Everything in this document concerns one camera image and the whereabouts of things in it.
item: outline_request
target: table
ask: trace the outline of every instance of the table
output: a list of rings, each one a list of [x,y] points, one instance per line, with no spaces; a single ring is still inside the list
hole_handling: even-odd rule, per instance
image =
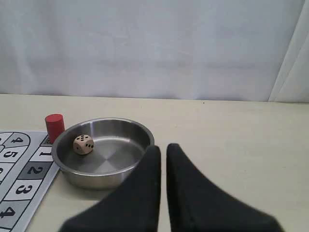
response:
[[[1,130],[44,131],[51,113],[63,114],[66,128],[98,117],[130,118],[148,127],[162,153],[159,232],[170,231],[165,159],[172,142],[210,180],[274,215],[287,232],[308,230],[308,104],[1,94],[0,105]],[[57,231],[107,194],[73,187],[59,173],[27,231]]]

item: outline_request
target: game board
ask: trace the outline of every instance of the game board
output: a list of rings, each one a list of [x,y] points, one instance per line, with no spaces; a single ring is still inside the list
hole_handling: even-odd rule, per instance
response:
[[[46,132],[0,131],[0,232],[23,232],[59,168]]]

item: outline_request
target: metal bowl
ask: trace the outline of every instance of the metal bowl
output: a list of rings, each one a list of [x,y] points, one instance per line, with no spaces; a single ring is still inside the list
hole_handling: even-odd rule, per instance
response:
[[[95,143],[87,155],[73,151],[73,140],[81,134],[90,135]],[[60,134],[53,144],[52,156],[70,183],[86,189],[112,189],[130,174],[154,142],[151,132],[138,122],[99,118]]]

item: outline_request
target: die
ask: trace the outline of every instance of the die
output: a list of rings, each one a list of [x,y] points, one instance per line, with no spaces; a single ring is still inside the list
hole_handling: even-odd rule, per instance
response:
[[[93,146],[93,139],[87,134],[77,136],[73,142],[73,150],[79,155],[90,153],[93,150]]]

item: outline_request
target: red cylinder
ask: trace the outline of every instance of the red cylinder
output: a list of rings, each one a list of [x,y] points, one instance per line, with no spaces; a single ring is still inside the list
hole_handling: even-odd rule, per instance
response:
[[[48,115],[45,123],[50,143],[53,144],[55,139],[64,132],[63,116],[61,114]]]

